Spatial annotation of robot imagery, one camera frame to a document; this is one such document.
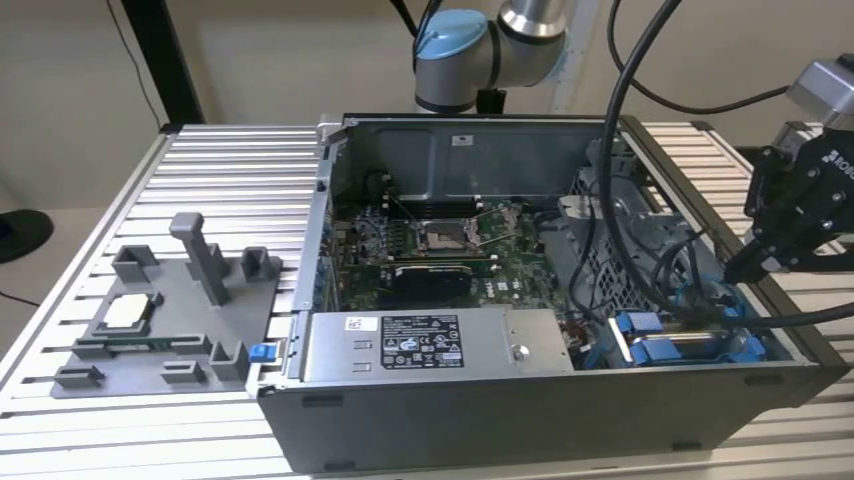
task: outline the black pole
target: black pole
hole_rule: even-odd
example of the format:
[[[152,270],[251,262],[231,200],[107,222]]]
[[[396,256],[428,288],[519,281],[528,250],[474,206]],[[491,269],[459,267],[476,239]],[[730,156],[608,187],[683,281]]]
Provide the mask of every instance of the black pole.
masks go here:
[[[121,0],[171,123],[204,123],[165,0]]]

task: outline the power supply label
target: power supply label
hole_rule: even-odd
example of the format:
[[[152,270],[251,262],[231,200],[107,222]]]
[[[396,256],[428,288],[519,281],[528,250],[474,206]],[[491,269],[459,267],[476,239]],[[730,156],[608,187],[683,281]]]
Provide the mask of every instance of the power supply label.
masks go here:
[[[463,337],[456,315],[383,317],[383,358],[387,370],[463,367]]]

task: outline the blue clip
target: blue clip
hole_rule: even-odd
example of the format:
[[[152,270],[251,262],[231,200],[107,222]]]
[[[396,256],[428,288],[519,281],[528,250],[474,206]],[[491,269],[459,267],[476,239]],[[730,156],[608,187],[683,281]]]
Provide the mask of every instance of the blue clip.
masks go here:
[[[762,361],[764,353],[764,345],[762,345],[759,339],[751,335],[744,341],[738,353],[727,355],[727,357],[735,363],[755,363]]]
[[[682,360],[682,354],[668,338],[642,340],[628,350],[635,365]]]
[[[658,313],[623,312],[616,316],[616,326],[623,333],[634,332],[638,335],[660,333],[664,330]]]
[[[265,343],[256,343],[249,348],[249,362],[252,363],[272,363],[276,361],[276,354],[279,348],[276,345],[268,345]]]

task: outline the open computer tower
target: open computer tower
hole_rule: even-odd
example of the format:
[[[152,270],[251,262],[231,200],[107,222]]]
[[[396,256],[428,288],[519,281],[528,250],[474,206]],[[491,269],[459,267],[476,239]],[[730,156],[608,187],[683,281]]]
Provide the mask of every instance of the open computer tower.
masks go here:
[[[643,298],[600,224],[600,130],[349,115],[325,136],[292,330],[257,392],[295,471],[710,449],[844,374],[814,327],[708,325]],[[631,117],[614,155],[650,283],[723,314],[794,313],[772,279],[719,280],[742,243]]]

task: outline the cable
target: cable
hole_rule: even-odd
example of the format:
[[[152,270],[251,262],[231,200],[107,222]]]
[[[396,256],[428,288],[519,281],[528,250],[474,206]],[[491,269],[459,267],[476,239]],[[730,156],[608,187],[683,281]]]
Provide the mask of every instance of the cable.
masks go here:
[[[652,285],[658,285],[658,275],[662,271],[662,268],[664,269],[664,281],[666,282],[670,281],[670,276],[671,276],[670,266],[672,264],[674,259],[676,258],[676,255],[679,254],[684,246],[692,241],[695,241],[703,235],[703,232],[704,232],[703,230],[700,230],[696,233],[691,232],[691,234],[687,236],[684,240],[674,243],[670,247],[667,247],[667,250],[664,250],[664,253],[658,258],[658,261],[655,262],[655,266],[652,267],[652,273],[650,275],[650,281],[652,282]]]
[[[572,303],[578,311],[582,312],[582,315],[584,315],[584,317],[594,320],[600,325],[604,325],[604,320],[592,313],[592,311],[584,306],[584,304],[582,304],[582,302],[575,297],[575,284],[578,283],[578,277],[582,274],[584,264],[587,263],[587,259],[590,258],[592,241],[596,235],[596,212],[592,207],[592,202],[590,201],[590,196],[587,196],[587,199],[588,199],[587,205],[590,207],[590,220],[587,222],[588,223],[587,237],[584,238],[582,254],[578,257],[578,264],[575,265],[575,270],[572,270],[572,276],[570,277],[568,294],[570,294],[570,302]]]
[[[104,0],[104,3],[107,4],[107,9],[109,10],[109,17],[112,18],[112,24],[116,26],[116,32],[119,32],[119,38],[121,39],[121,45],[124,46],[124,51],[128,54],[128,58],[131,59],[131,62],[133,62],[133,70],[136,71],[136,81],[139,82],[139,89],[143,92],[143,98],[145,99],[148,110],[151,110],[151,114],[155,117],[155,122],[157,123],[156,125],[157,130],[160,130],[160,125],[163,125],[163,121],[160,120],[157,111],[155,110],[155,107],[151,104],[151,98],[148,98],[148,92],[145,91],[145,84],[143,83],[143,73],[139,70],[139,63],[136,62],[136,58],[133,58],[131,47],[128,47],[128,41],[125,40],[124,33],[121,32],[121,27],[119,26],[119,19],[116,18],[116,12],[112,9],[112,3],[109,2],[109,0]]]
[[[696,290],[692,301],[696,302],[699,296],[703,300],[707,300],[706,293],[703,292],[703,281],[699,278],[699,265],[696,263],[696,249],[694,243],[688,243],[688,269],[691,270],[691,280],[694,282],[694,288]]]
[[[412,14],[405,6],[405,2],[403,0],[388,1],[397,11],[397,15],[400,15],[400,20],[403,20],[403,23],[405,24],[405,29],[409,31],[409,35],[412,35],[412,37],[417,36],[417,27],[415,26],[415,20],[412,20]]]
[[[611,237],[611,244],[614,247],[614,253],[619,261],[623,263],[626,274],[628,279],[635,285],[635,288],[647,297],[647,299],[655,303],[662,309],[670,311],[676,316],[684,316],[692,320],[700,320],[707,322],[720,323],[728,326],[742,326],[752,328],[783,328],[800,325],[814,325],[816,323],[838,320],[844,317],[854,316],[854,303],[847,303],[824,310],[815,312],[800,313],[796,315],[786,315],[779,317],[758,317],[750,318],[744,316],[722,316],[719,312],[710,311],[707,309],[698,308],[682,308],[674,305],[660,293],[650,287],[643,278],[638,266],[632,262],[631,254],[626,247],[622,234],[619,231],[619,224],[616,221],[616,210],[614,206],[614,196],[611,192],[611,150],[614,147],[614,137],[616,134],[616,124],[619,121],[619,112],[626,101],[626,94],[631,87],[631,79],[638,71],[643,57],[652,45],[655,37],[660,32],[662,27],[667,23],[667,19],[672,15],[674,10],[679,6],[680,0],[666,0],[660,9],[655,13],[650,24],[640,35],[638,44],[635,45],[628,59],[626,60],[626,67],[619,75],[616,84],[614,86],[614,92],[608,101],[608,107],[606,110],[603,127],[602,127],[602,144],[599,146],[599,161],[596,164],[598,177],[599,177],[599,203],[602,205],[602,216],[604,220],[604,226],[607,233]]]
[[[25,298],[21,297],[16,297],[15,295],[9,295],[8,293],[0,291],[0,297],[2,298],[8,298],[9,300],[15,300],[16,302],[21,302],[25,303],[27,305],[32,305],[33,307],[39,308],[41,306],[40,303],[36,303],[31,300],[27,300]]]
[[[442,0],[429,0],[427,2],[427,6],[424,7],[424,13],[421,13],[421,20],[417,22],[417,32],[415,34],[415,39],[412,40],[412,71],[415,71],[415,63],[417,61],[417,50],[420,48],[421,40],[424,39],[424,32],[427,30],[427,25],[429,24],[429,20],[432,16],[442,8]]]
[[[626,65],[623,64],[623,60],[620,59],[619,51],[616,50],[616,41],[614,40],[614,24],[616,23],[616,12],[619,10],[620,3],[622,3],[622,0],[614,0],[614,3],[611,4],[611,13],[608,15],[608,24],[607,24],[607,41],[608,41],[608,52],[611,53],[611,59],[614,60],[614,65],[616,66],[616,69],[622,73],[623,69],[626,68]],[[759,103],[764,100],[768,100],[770,98],[774,98],[782,95],[788,90],[788,86],[786,85],[783,87],[775,88],[774,90],[768,90],[767,92],[754,95],[752,97],[739,100],[738,102],[732,102],[726,105],[720,105],[718,107],[688,107],[686,105],[680,105],[676,102],[671,102],[670,100],[667,100],[664,97],[662,97],[655,92],[652,92],[648,88],[646,88],[646,86],[643,86],[643,84],[635,79],[631,80],[631,86],[635,87],[635,89],[643,94],[646,98],[652,100],[659,105],[663,105],[671,110],[675,110],[678,112],[687,113],[691,115],[712,115],[715,113],[731,112],[732,110],[738,110],[739,108],[747,107],[755,103]]]

